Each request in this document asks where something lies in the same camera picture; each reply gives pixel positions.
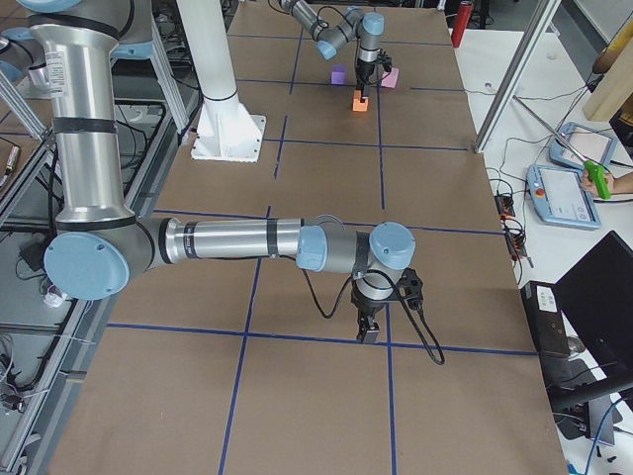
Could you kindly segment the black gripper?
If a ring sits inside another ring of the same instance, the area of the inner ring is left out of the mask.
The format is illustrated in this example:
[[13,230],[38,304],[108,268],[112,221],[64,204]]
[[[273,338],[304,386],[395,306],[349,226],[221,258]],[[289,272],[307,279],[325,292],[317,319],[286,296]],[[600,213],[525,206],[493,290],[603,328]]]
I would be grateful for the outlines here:
[[380,334],[380,327],[372,321],[386,305],[391,290],[366,287],[363,282],[352,284],[351,303],[357,309],[358,333],[356,339],[365,343],[375,343]]
[[356,61],[356,101],[369,100],[371,94],[371,76],[374,74],[374,63],[364,60]]

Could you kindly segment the person's hand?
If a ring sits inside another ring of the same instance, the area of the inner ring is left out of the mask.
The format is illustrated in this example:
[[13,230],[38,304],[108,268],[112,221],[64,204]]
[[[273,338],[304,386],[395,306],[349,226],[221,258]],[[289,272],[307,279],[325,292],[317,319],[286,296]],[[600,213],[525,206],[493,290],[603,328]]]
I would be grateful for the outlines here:
[[[610,195],[614,195],[614,177],[611,173],[606,172],[604,174],[604,180]],[[588,172],[585,170],[582,176],[582,187],[585,191],[588,191],[594,198],[600,198],[596,185],[590,180]]]

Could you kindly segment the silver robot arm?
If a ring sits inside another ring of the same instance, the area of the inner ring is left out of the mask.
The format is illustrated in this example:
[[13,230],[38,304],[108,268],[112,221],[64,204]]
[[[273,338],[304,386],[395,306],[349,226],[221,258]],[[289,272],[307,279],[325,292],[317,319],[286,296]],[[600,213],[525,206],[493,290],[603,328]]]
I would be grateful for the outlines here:
[[376,68],[381,67],[387,74],[392,71],[391,57],[381,48],[385,17],[378,12],[365,12],[359,7],[349,7],[345,13],[334,9],[341,20],[332,26],[307,1],[279,1],[278,4],[310,34],[325,60],[334,58],[352,41],[356,42],[356,87],[352,110],[365,112],[372,87],[381,81],[380,78],[373,81]]
[[[70,297],[101,300],[149,269],[185,259],[287,258],[306,271],[347,274],[330,313],[351,283],[358,310],[357,340],[373,343],[375,315],[399,301],[422,316],[421,282],[409,268],[415,239],[386,222],[354,232],[326,218],[181,223],[140,220],[125,203],[117,135],[111,58],[119,46],[152,44],[149,1],[17,1],[28,13],[30,36],[44,49],[52,131],[60,160],[64,207],[44,255],[51,282]],[[356,41],[356,96],[366,92],[380,48],[384,17],[348,7],[336,26],[306,1],[277,1],[316,42],[323,58]],[[220,1],[177,1],[204,97],[193,158],[254,162],[265,117],[250,115],[238,98]]]

